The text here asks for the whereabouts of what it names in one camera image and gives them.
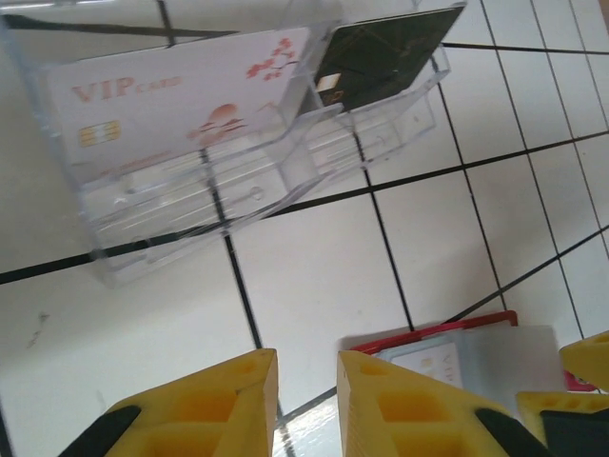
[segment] printed card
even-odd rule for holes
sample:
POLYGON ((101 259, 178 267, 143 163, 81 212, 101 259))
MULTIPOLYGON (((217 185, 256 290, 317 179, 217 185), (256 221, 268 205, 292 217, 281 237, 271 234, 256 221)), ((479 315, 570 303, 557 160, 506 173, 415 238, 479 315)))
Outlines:
POLYGON ((263 129, 308 35, 265 31, 51 69, 49 93, 79 184, 263 129))
POLYGON ((451 386, 463 388, 459 353, 455 343, 400 355, 393 358, 391 363, 443 381, 451 386))

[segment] white surface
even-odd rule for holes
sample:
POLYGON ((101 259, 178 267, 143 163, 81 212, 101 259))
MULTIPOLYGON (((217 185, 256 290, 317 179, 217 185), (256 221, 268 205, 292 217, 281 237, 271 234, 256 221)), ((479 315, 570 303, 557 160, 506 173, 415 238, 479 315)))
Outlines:
POLYGON ((581 141, 578 149, 600 225, 605 228, 609 226, 609 135, 581 141))
POLYGON ((551 84, 552 71, 547 56, 540 52, 502 50, 500 58, 526 146, 531 149, 570 139, 559 92, 556 85, 551 84), (536 103, 531 103, 533 93, 536 103))
POLYGON ((599 89, 600 102, 607 118, 609 116, 609 55, 590 55, 589 58, 592 74, 599 89))
POLYGON ((570 3, 571 0, 533 0, 548 49, 583 49, 570 3))
POLYGON ((561 348, 581 338, 558 262, 505 292, 505 303, 521 326, 552 326, 561 348))
POLYGON ((267 219, 234 242, 263 343, 282 357, 286 412, 334 385, 342 338, 407 326, 369 195, 267 219))
POLYGON ((448 169, 460 164, 440 91, 437 88, 429 93, 429 103, 436 118, 433 134, 425 135, 406 148, 402 154, 372 168, 369 172, 372 184, 403 179, 438 169, 448 169))
POLYGON ((609 50, 609 35, 597 0, 571 0, 586 50, 609 50))
POLYGON ((58 455, 122 398, 254 349, 222 244, 117 290, 88 270, 0 288, 0 395, 18 456, 58 455))
POLYGON ((457 314, 497 288, 462 172, 377 198, 415 327, 457 314))
POLYGON ((606 131, 585 55, 551 54, 550 60, 573 135, 578 137, 606 131))
POLYGON ((463 160, 523 149, 516 117, 493 50, 446 50, 452 72, 442 83, 463 160))
POLYGON ((587 338, 607 331, 609 262, 600 237, 567 254, 563 264, 583 336, 587 338))
POLYGON ((573 145, 531 156, 541 197, 560 252, 599 229, 573 145))
POLYGON ((525 156, 471 169, 469 177, 503 286, 556 254, 525 156))
POLYGON ((531 0, 484 0, 498 46, 543 48, 531 0))
MULTIPOLYGON (((144 7, 143 1, 121 0, 115 2, 121 8, 113 13, 96 12, 89 18, 67 9, 53 14, 66 21, 159 27, 158 11, 144 7)), ((522 18, 525 25, 501 13, 513 8, 526 12, 524 3, 484 1, 494 30, 518 35, 504 33, 502 40, 536 46, 528 13, 522 18)), ((569 19, 564 2, 535 0, 541 28, 548 47, 578 49, 576 23, 569 19)), ((215 10, 210 13, 209 2, 196 0, 169 2, 169 7, 175 27, 221 29, 235 24, 255 29, 276 21, 277 5, 284 3, 214 0, 215 10)), ((399 0, 381 3, 358 0, 354 8, 374 15, 402 5, 399 0)), ((596 1, 574 0, 574 5, 586 47, 609 50, 596 1)), ((23 36, 30 51, 49 59, 166 42, 162 37, 126 40, 80 35, 74 40, 68 33, 72 46, 59 47, 56 40, 65 39, 65 34, 44 43, 39 32, 23 36)), ((446 41, 491 44, 479 0, 470 2, 446 41)), ((464 160, 522 150, 496 53, 447 52, 454 71, 443 89, 464 160)), ((529 147, 560 141, 564 134, 554 81, 540 57, 514 53, 504 60, 529 147)), ((551 57, 574 133, 605 131, 585 56, 551 57)), ((606 60, 606 56, 590 56, 605 106, 606 60)), ((0 56, 0 83, 4 146, 0 149, 0 272, 81 254, 87 249, 76 206, 59 168, 46 154, 18 77, 5 56, 0 56)), ((400 158, 374 170, 375 183, 459 164, 436 90, 431 103, 437 130, 400 158)), ((580 241, 577 238, 587 236, 593 227, 582 178, 569 148, 531 155, 560 247, 580 241)), ((609 225, 609 136, 578 142, 578 148, 605 227, 609 225)), ((468 173, 503 285, 556 255, 526 157, 475 167, 468 173)), ((328 189, 327 194, 356 189, 362 182, 358 176, 328 189)), ((417 326, 446 320, 495 292, 462 172, 387 189, 377 196, 417 326)), ((334 386, 338 347, 348 346, 354 338, 370 340, 379 332, 395 333, 407 327, 369 195, 263 221, 236 235, 235 247, 262 340, 279 350, 285 412, 334 386)), ((609 261, 602 239, 595 237, 562 260, 584 334, 606 330, 609 261)), ((106 289, 92 279, 89 270, 90 266, 71 268, 0 286, 0 396, 18 457, 57 455, 97 417, 102 402, 107 407, 143 388, 253 348, 221 244, 117 290, 106 289), (49 314, 42 327, 40 312, 49 314), (35 344, 26 349, 39 330, 35 344)), ((523 324, 551 325, 566 344, 579 338, 566 290, 555 262, 504 296, 523 324)), ((476 314, 497 310, 501 310, 499 298, 476 314)), ((288 428, 298 456, 340 455, 335 399, 295 419, 288 428)), ((274 453, 285 457, 281 447, 274 453)))

